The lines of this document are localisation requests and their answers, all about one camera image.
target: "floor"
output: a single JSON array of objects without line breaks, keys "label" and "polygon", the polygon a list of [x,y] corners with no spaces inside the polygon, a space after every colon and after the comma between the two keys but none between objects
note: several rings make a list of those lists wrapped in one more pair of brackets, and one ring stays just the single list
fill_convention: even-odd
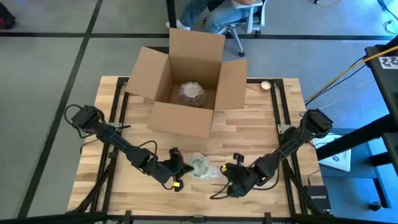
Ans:
[{"label": "floor", "polygon": [[[169,44],[162,35],[168,32],[167,11],[158,0],[2,2],[18,26],[0,31],[0,219],[18,214],[50,127],[57,128],[62,100],[93,104],[102,75],[129,75],[142,46]],[[187,2],[175,0],[177,15]],[[377,0],[345,0],[333,7],[312,2],[269,0],[262,34],[270,36],[242,40],[250,77],[297,77],[308,98],[362,57],[365,47],[387,42],[383,23],[392,17]],[[385,3],[398,14],[397,1]],[[201,29],[200,21],[194,28]],[[389,29],[398,32],[398,22]],[[239,58],[234,40],[226,40],[223,57]],[[368,68],[309,108],[323,108],[337,128],[358,128],[387,113]],[[29,216],[59,214],[67,207],[82,141],[64,120],[57,129]],[[382,147],[375,143],[373,148]],[[386,182],[394,189],[396,175],[388,166],[381,169],[391,174]],[[331,186],[336,216],[398,222],[392,216],[398,205],[377,213],[364,209],[377,200],[366,197],[374,190],[362,190],[366,180],[326,177],[325,183]],[[342,183],[358,196],[347,201],[336,187]]]}]

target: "qr code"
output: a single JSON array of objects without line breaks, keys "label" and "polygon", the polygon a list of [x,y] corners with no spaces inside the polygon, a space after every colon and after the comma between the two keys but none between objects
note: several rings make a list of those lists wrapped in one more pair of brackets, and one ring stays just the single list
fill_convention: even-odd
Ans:
[{"label": "qr code", "polygon": [[398,57],[379,57],[383,69],[398,69]]}]

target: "cardboard box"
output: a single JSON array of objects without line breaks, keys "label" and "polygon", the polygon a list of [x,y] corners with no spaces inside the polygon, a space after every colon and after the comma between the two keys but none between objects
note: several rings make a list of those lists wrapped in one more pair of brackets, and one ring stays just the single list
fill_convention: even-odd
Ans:
[{"label": "cardboard box", "polygon": [[[224,41],[223,35],[170,29],[168,55],[141,48],[126,91],[155,101],[149,128],[208,138],[214,110],[244,108],[248,63],[222,62]],[[201,108],[176,104],[186,82],[205,90]]]}]

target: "blue jeans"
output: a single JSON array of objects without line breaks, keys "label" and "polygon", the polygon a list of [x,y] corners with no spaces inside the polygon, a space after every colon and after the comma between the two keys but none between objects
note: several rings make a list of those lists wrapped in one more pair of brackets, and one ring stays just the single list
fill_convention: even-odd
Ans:
[{"label": "blue jeans", "polygon": [[199,18],[199,15],[206,9],[208,3],[212,1],[221,1],[222,3],[210,12],[204,25],[205,32],[215,34],[221,30],[223,24],[238,21],[249,16],[250,8],[236,9],[232,0],[191,0],[182,12],[180,22],[186,27],[191,27]]}]

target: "office chair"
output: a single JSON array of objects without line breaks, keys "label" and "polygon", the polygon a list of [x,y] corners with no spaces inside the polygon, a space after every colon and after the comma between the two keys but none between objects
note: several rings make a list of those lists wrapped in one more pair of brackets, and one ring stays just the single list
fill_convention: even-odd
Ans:
[{"label": "office chair", "polygon": [[[221,30],[218,32],[218,34],[225,34],[225,33],[232,34],[233,39],[235,40],[236,44],[239,47],[240,57],[244,57],[245,53],[242,47],[242,43],[238,37],[238,33],[236,32],[236,29],[240,28],[243,31],[245,31],[247,34],[251,34],[253,31],[256,31],[255,37],[257,38],[260,37],[261,35],[260,28],[265,26],[266,3],[267,0],[257,0],[254,4],[250,6],[241,5],[237,7],[238,9],[249,7],[250,8],[249,16],[246,18],[242,18],[238,21],[223,24],[221,26]],[[212,10],[217,8],[220,4],[221,3],[219,1],[212,1],[207,5],[207,8],[211,12]],[[257,10],[256,13],[254,13],[255,7],[260,7],[260,9]]]}]

